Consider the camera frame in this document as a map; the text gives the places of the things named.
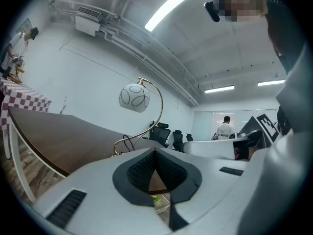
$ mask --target white ceiling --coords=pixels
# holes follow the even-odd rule
[[[215,23],[203,7],[212,0],[185,0],[149,32],[145,24],[167,0],[70,1],[120,15],[121,22],[116,23],[109,13],[93,8],[104,14],[106,22],[118,24],[131,34],[133,38],[124,35],[123,39],[151,56],[199,103],[208,99],[195,90],[198,84],[203,89],[227,85],[246,88],[256,86],[258,81],[273,80],[277,75],[285,78],[268,38],[265,18],[245,23],[225,22],[221,18]],[[56,6],[76,9],[79,5],[57,2]]]

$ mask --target table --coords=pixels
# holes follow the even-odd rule
[[[35,156],[51,170],[67,177],[86,164],[111,158],[114,143],[123,134],[88,123],[71,115],[30,111],[9,106],[10,144],[17,175],[32,202],[36,199],[27,183],[20,159],[18,135]],[[140,139],[135,149],[164,148],[160,143]],[[119,144],[117,152],[128,152]],[[150,181],[151,195],[168,192],[155,172]]]
[[[1,104],[0,125],[3,131],[3,143],[5,156],[10,158],[10,150],[8,144],[8,129],[10,124],[10,115],[8,114],[8,107],[18,107],[32,111],[47,112],[51,101],[29,88],[25,84],[16,84],[13,81],[5,80],[0,77],[0,91],[4,99]]]

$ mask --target black chair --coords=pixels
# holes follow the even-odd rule
[[[165,148],[169,146],[168,143],[166,143],[168,136],[171,134],[171,130],[168,129],[167,123],[157,123],[157,126],[155,126],[152,130],[150,130],[150,140],[154,140],[162,144]]]
[[[181,133],[181,131],[175,130],[175,132],[173,132],[173,136],[174,136],[173,147],[175,148],[176,151],[180,151],[181,146],[182,146],[182,133]]]
[[[190,141],[193,141],[194,139],[192,138],[191,134],[187,134],[187,141],[190,142]]]

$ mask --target air conditioner unit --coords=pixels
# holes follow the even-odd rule
[[[87,18],[75,16],[75,27],[77,30],[80,30],[91,36],[95,36],[96,31],[99,31],[100,24]]]
[[[79,6],[76,12],[78,16],[89,18],[95,22],[99,22],[102,19],[102,14],[100,12],[97,12],[95,10],[90,10],[82,6]]]

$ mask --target checkered tablecloth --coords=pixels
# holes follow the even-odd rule
[[[51,105],[51,101],[48,98],[29,88],[25,84],[16,84],[11,80],[5,80],[2,77],[0,77],[0,91],[4,95],[1,105],[1,130],[9,129],[9,106],[32,111],[47,112]]]

